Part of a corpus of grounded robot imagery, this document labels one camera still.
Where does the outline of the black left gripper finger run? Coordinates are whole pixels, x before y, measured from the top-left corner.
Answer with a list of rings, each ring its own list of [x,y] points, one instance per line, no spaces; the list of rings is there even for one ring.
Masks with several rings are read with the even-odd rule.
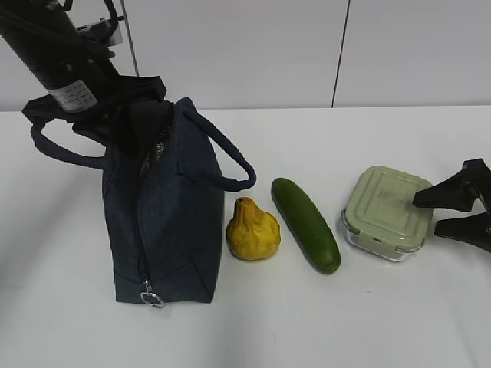
[[[140,100],[125,105],[114,125],[114,142],[130,158],[141,157],[171,121],[169,101]]]

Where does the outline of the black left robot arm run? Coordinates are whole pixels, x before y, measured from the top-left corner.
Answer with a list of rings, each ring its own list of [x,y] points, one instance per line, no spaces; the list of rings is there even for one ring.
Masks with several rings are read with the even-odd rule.
[[[67,150],[42,133],[52,120],[137,158],[154,146],[169,109],[159,77],[123,76],[112,64],[110,47],[124,17],[112,1],[104,4],[108,18],[76,27],[68,16],[70,1],[1,3],[2,38],[48,92],[22,112],[38,149],[58,159]]]

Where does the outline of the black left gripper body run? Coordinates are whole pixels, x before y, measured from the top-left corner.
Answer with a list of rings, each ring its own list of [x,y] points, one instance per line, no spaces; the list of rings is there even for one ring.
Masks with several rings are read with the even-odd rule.
[[[112,134],[117,106],[138,77],[119,75],[112,64],[88,64],[82,76],[97,102],[71,118],[72,130],[77,134]]]

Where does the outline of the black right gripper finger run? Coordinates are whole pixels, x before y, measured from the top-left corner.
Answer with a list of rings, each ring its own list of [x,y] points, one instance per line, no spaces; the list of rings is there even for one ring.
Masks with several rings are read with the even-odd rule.
[[[490,215],[481,213],[465,218],[440,220],[435,225],[434,234],[490,252]]]
[[[413,205],[418,208],[470,212],[477,199],[489,212],[490,168],[482,158],[465,161],[462,169],[449,179],[417,192]]]

